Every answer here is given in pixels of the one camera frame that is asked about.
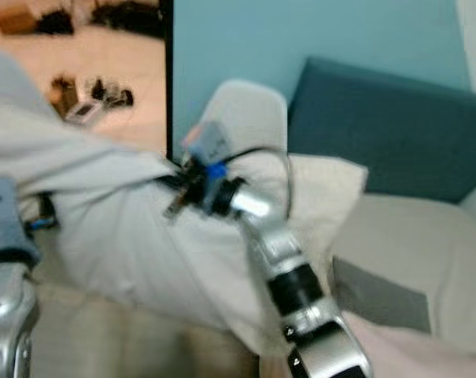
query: white bedsheet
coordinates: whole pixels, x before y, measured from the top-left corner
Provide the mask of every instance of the white bedsheet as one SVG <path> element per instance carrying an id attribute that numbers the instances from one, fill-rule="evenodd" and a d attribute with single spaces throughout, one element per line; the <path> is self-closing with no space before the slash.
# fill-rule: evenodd
<path id="1" fill-rule="evenodd" d="M 321 271 L 323 251 L 359 198 L 366 171 L 320 157 L 296 156 L 293 164 L 291 224 Z M 17 182 L 25 216 L 32 195 L 54 192 L 58 251 L 76 282 L 131 306 L 231 329 L 258 354 L 282 351 L 278 315 L 254 284 L 237 227 L 193 209 L 175 224 L 163 218 L 173 193 L 152 178 L 173 169 L 160 155 L 0 103 L 0 175 Z M 233 170 L 284 195 L 276 157 L 249 157 Z"/>
<path id="2" fill-rule="evenodd" d="M 476 222 L 462 208 L 364 195 L 330 253 L 426 293 L 433 333 L 476 353 Z"/>

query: black wire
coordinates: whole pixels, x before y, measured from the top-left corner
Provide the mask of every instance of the black wire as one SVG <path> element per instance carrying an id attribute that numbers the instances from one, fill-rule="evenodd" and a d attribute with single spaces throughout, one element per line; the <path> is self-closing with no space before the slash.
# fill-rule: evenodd
<path id="1" fill-rule="evenodd" d="M 289 219 L 290 218 L 290 213 L 292 210 L 292 198 L 293 198 L 293 170 L 292 170 L 292 164 L 290 161 L 290 157 L 288 153 L 285 150 L 281 150 L 279 148 L 275 147 L 269 147 L 269 146 L 258 146 L 258 147 L 253 147 L 249 148 L 247 150 L 243 150 L 241 152 L 238 152 L 236 154 L 233 154 L 229 157 L 226 157 L 225 159 L 222 160 L 223 163 L 230 163 L 236 159 L 239 159 L 245 155 L 248 154 L 255 154 L 257 152 L 268 152 L 271 154 L 274 154 L 276 156 L 281 156 L 282 162 L 285 165 L 285 170 L 286 170 L 286 211 L 285 211 L 285 218 Z"/>

